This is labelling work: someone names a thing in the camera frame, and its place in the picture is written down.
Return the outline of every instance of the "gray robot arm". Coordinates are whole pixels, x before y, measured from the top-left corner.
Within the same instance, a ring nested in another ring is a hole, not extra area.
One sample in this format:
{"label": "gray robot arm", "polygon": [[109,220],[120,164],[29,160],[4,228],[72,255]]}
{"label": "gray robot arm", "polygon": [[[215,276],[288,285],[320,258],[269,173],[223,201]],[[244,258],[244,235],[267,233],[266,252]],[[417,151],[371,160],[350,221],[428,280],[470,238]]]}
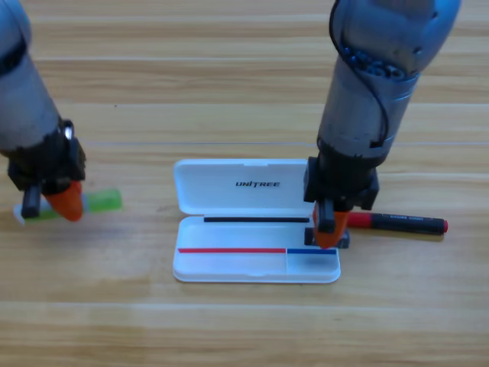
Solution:
{"label": "gray robot arm", "polygon": [[334,212],[373,206],[376,167],[387,158],[416,84],[448,37],[460,4],[335,2],[329,33],[338,59],[319,126],[319,154],[309,159],[304,177],[304,200],[316,202],[322,247],[341,238],[344,223]]}
{"label": "gray robot arm", "polygon": [[[28,53],[30,42],[21,4],[0,0],[0,154],[8,158],[9,177],[24,192],[24,218],[39,215],[44,195],[62,216],[76,220],[82,207],[72,183],[85,179],[85,154]],[[72,202],[64,203],[63,197]]]}

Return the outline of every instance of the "blue stripe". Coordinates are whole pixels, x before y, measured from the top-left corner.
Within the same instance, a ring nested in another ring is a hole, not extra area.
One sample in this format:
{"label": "blue stripe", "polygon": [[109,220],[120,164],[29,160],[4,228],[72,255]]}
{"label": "blue stripe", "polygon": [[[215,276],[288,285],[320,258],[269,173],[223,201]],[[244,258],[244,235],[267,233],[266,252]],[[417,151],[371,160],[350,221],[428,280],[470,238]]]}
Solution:
{"label": "blue stripe", "polygon": [[302,255],[336,255],[336,249],[320,249],[320,248],[288,248],[287,254],[302,254]]}

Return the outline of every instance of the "green marker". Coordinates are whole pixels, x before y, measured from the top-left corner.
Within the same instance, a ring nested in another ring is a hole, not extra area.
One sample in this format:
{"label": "green marker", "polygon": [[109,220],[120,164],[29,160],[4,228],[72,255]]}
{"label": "green marker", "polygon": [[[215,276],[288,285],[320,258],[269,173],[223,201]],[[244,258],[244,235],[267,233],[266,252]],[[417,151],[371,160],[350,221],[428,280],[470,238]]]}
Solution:
{"label": "green marker", "polygon": [[[84,213],[101,213],[122,209],[122,197],[117,189],[100,190],[94,193],[82,193],[82,203]],[[44,198],[40,202],[38,217],[24,219],[21,215],[21,211],[21,204],[14,207],[14,216],[22,225],[30,222],[40,222],[41,220],[61,218]]]}

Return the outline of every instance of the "wood grain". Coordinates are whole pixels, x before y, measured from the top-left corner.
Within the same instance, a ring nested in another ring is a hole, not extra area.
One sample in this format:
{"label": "wood grain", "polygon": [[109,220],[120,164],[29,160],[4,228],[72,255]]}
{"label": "wood grain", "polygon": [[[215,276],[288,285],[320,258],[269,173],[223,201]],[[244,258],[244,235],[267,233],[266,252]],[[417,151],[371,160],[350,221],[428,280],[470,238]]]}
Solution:
{"label": "wood grain", "polygon": [[20,227],[0,175],[0,365],[489,365],[489,2],[463,1],[379,168],[375,210],[449,232],[354,231],[328,286],[176,281],[172,169],[316,154],[332,0],[23,4],[85,188],[119,188],[125,209]]}

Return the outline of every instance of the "black stripe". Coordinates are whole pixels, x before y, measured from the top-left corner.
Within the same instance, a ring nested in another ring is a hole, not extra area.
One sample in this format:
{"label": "black stripe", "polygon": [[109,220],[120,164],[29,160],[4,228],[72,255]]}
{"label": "black stripe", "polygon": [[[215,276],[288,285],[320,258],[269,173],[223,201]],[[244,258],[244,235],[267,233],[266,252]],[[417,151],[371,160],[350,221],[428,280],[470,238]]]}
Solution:
{"label": "black stripe", "polygon": [[6,55],[0,57],[0,76],[4,76],[14,70],[22,61],[28,51],[24,38]]}
{"label": "black stripe", "polygon": [[204,222],[287,222],[309,223],[304,217],[260,217],[260,216],[210,216],[204,217]]}

